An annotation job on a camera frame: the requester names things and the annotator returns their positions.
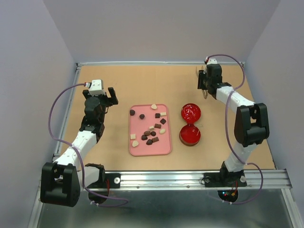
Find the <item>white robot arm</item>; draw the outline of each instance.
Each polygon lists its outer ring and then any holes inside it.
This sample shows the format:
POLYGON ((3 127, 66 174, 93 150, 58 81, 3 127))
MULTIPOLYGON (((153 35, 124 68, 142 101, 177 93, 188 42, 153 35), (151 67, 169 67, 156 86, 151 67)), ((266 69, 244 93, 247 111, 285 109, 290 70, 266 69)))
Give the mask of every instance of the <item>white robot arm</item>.
MULTIPOLYGON (((216 100, 226 104, 230 93, 234 90, 229 83, 222 82, 222 69, 216 59, 210 58, 204 70, 197 74, 198 89, 201 89, 204 98, 208 94, 216 100)), ((256 104, 238 92, 233 92, 229 101, 229 108, 236 113, 234 135, 237 140, 234 153, 223 162, 219 173, 209 174, 206 187, 231 187, 235 181, 244 175, 244 163, 247 162, 252 151, 258 144, 269 136, 267 107, 265 104, 256 104)))
MULTIPOLYGON (((77 172, 80 160, 76 151, 84 158, 98 143, 103 135, 105 114, 118 100, 113 88, 108 88, 111 97, 104 91, 102 80, 86 83, 88 90, 83 91, 85 99, 85 116, 77 137, 70 147, 53 163, 47 162, 42 168, 40 199, 52 203, 73 207, 76 205, 80 191, 83 189, 82 172, 77 172)), ((96 181, 104 182, 105 169, 100 164, 86 164, 85 186, 96 181)))

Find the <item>gray wall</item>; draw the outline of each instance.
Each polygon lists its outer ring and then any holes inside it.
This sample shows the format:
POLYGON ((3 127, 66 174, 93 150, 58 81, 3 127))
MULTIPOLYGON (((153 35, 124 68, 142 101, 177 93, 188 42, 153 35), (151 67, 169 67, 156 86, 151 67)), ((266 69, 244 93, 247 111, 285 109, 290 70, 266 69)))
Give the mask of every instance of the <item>gray wall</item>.
MULTIPOLYGON (((48 112, 75 64, 42 0, 1 1, 0 31, 0 226, 24 228, 55 148, 48 112)), ((53 115, 55 133, 66 98, 53 115)))
POLYGON ((257 102, 268 107, 272 156, 286 168, 304 216, 304 1, 281 0, 246 61, 257 102))
POLYGON ((76 62, 244 61, 279 0, 44 0, 76 62))

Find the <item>dark chocolate piece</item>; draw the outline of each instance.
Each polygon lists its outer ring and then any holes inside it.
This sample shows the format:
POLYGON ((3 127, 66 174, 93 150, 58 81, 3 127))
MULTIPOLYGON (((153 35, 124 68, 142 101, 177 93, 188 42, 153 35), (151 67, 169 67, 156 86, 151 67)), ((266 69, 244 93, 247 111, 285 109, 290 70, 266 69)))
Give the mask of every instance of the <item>dark chocolate piece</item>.
POLYGON ((161 129, 161 128, 162 128, 162 125, 161 125, 161 124, 156 123, 156 124, 154 125, 154 127, 155 127, 155 128, 159 128, 159 129, 161 129))
POLYGON ((161 119, 160 121, 162 124, 165 124, 166 123, 166 120, 165 119, 161 119))
POLYGON ((146 135, 142 135, 142 140, 144 141, 144 140, 147 140, 148 139, 148 137, 146 136, 146 135))
POLYGON ((153 143, 153 142, 152 142, 151 139, 148 139, 148 141, 146 142, 147 145, 152 145, 152 143, 153 143))
POLYGON ((130 115, 135 115, 135 111, 133 109, 130 110, 130 115))
POLYGON ((158 141, 159 141, 158 137, 152 138, 153 143, 158 142, 158 141))

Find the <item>wooden table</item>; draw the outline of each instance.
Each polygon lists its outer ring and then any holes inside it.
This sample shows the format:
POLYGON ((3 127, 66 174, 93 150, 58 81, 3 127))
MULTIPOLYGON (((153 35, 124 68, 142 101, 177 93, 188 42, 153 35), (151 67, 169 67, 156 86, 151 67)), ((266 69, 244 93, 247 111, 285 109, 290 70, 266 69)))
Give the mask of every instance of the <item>wooden table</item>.
MULTIPOLYGON (((106 170, 218 170, 229 156, 225 137, 225 105, 212 96, 203 98, 197 89, 195 70, 201 66, 83 66, 79 83, 102 79, 105 88, 114 87, 119 104, 109 108, 105 116, 104 135, 85 157, 86 163, 103 164, 106 170), (201 131, 200 142, 188 147, 179 140, 180 129, 185 125, 181 108, 187 103, 197 104, 202 112, 196 123, 201 131), (132 105, 165 104, 169 109, 172 151, 164 156, 133 157, 129 153, 129 109, 132 105)), ((242 80, 238 66, 222 66, 223 81, 233 86, 242 80)), ((83 87, 78 87, 72 103, 65 140, 72 142, 84 116, 83 87)), ((238 90, 253 100, 247 81, 238 90)), ((228 113, 228 127, 232 144, 235 115, 228 113)), ((267 141, 259 145, 248 162, 262 169, 274 169, 267 141)))

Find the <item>bolt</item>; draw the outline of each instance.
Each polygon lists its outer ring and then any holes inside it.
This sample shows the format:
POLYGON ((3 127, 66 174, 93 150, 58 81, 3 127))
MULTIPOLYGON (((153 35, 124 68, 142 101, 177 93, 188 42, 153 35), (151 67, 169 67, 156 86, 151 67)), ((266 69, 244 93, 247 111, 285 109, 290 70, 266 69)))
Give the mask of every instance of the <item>bolt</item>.
POLYGON ((246 182, 246 177, 245 177, 245 176, 241 176, 239 180, 240 180, 242 183, 245 183, 245 182, 246 182))
POLYGON ((204 181, 205 181, 205 183, 209 183, 210 179, 209 178, 205 178, 204 181))
POLYGON ((115 177, 114 178, 114 183, 115 184, 119 184, 120 183, 120 178, 119 177, 115 177))

